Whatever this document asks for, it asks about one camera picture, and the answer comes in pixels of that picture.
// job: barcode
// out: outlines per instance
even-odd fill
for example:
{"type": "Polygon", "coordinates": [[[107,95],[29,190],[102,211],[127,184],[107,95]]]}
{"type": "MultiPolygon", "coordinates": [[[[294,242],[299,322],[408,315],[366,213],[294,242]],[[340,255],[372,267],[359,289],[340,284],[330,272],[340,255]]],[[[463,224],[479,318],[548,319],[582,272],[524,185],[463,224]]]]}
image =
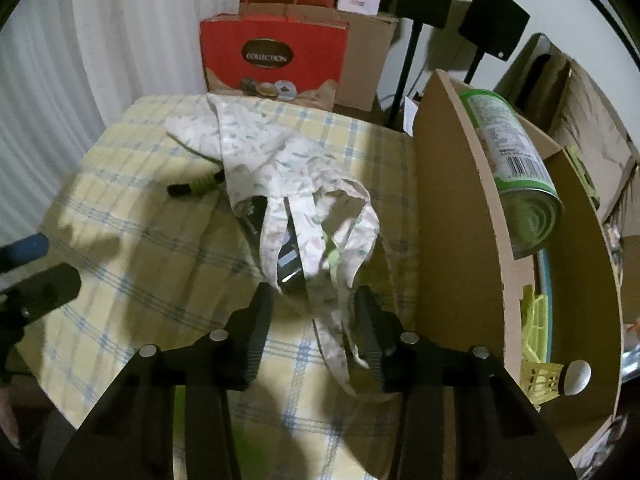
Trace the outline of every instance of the barcode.
{"type": "Polygon", "coordinates": [[[527,178],[536,178],[538,180],[547,181],[546,170],[540,167],[540,164],[523,158],[520,156],[508,156],[507,163],[511,170],[511,176],[524,176],[527,178]]]}

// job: white fabric bag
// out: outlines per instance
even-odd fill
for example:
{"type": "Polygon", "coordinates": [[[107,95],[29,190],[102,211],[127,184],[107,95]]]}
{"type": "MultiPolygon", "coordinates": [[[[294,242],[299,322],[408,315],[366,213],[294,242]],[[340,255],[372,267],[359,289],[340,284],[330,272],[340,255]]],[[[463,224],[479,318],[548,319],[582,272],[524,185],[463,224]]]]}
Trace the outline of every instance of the white fabric bag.
{"type": "Polygon", "coordinates": [[[309,298],[307,312],[302,314],[314,320],[331,373],[345,391],[355,395],[343,335],[358,359],[350,333],[350,289],[380,232],[369,193],[318,143],[233,98],[208,94],[207,99],[210,112],[168,117],[164,126],[188,148],[222,161],[236,214],[252,196],[267,197],[260,265],[277,290],[276,264],[290,213],[309,298]],[[325,240],[335,246],[337,264],[329,264],[325,240]]]}

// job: plaid tablecloth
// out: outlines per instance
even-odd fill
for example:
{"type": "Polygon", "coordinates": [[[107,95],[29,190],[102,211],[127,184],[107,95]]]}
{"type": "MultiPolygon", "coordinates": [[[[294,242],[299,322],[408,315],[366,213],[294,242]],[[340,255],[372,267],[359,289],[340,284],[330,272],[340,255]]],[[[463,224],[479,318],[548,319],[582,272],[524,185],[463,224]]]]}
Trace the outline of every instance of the plaid tablecloth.
{"type": "MultiPolygon", "coordinates": [[[[317,140],[370,191],[412,318],[417,213],[411,139],[340,115],[239,98],[317,140]]],[[[41,231],[49,256],[81,273],[79,297],[32,324],[18,346],[53,403],[76,427],[133,352],[193,343],[247,306],[262,280],[224,195],[171,199],[166,186],[214,170],[171,140],[162,122],[206,106],[203,96],[148,96],[110,126],[51,205],[41,231]]],[[[278,300],[257,380],[230,392],[245,479],[380,478],[398,423],[398,399],[366,404],[329,375],[312,323],[278,300]]],[[[184,449],[174,446],[175,477],[184,449]]]]}

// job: black stand pole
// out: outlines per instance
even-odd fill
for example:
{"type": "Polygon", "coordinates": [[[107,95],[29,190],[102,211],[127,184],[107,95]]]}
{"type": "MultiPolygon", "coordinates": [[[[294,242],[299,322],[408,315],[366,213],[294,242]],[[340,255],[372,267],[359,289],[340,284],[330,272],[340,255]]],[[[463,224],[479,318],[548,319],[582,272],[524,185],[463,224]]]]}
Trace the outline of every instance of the black stand pole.
{"type": "Polygon", "coordinates": [[[402,72],[400,73],[400,80],[398,81],[398,88],[396,89],[396,96],[394,97],[394,103],[391,105],[391,111],[389,112],[389,119],[386,126],[391,127],[392,123],[396,120],[398,112],[400,111],[400,102],[404,95],[404,87],[406,86],[406,80],[409,77],[409,70],[414,62],[415,48],[418,46],[418,38],[420,38],[420,32],[422,31],[422,23],[414,20],[414,24],[411,27],[411,37],[409,38],[409,46],[406,49],[406,56],[404,56],[404,65],[402,65],[402,72]]]}
{"type": "Polygon", "coordinates": [[[476,55],[474,57],[474,60],[471,62],[471,66],[469,67],[469,70],[466,72],[466,76],[465,76],[466,84],[471,83],[471,80],[473,79],[474,74],[478,69],[478,65],[480,64],[482,56],[484,56],[484,50],[478,47],[478,49],[476,50],[476,55]]]}

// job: cardboard shelf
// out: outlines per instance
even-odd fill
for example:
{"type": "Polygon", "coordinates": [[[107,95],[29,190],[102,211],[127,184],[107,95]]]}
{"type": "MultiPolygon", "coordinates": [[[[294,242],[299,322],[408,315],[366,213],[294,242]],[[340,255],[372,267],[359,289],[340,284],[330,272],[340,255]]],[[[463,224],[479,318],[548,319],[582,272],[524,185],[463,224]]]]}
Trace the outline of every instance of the cardboard shelf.
{"type": "MultiPolygon", "coordinates": [[[[420,221],[418,332],[448,348],[484,344],[519,382],[522,286],[529,259],[514,261],[493,175],[458,93],[436,71],[414,123],[420,221]]],[[[545,160],[564,215],[548,247],[554,290],[552,361],[591,364],[590,386],[545,405],[543,416],[577,460],[616,411],[620,392],[620,295],[596,211],[561,147],[520,118],[545,160]]]]}

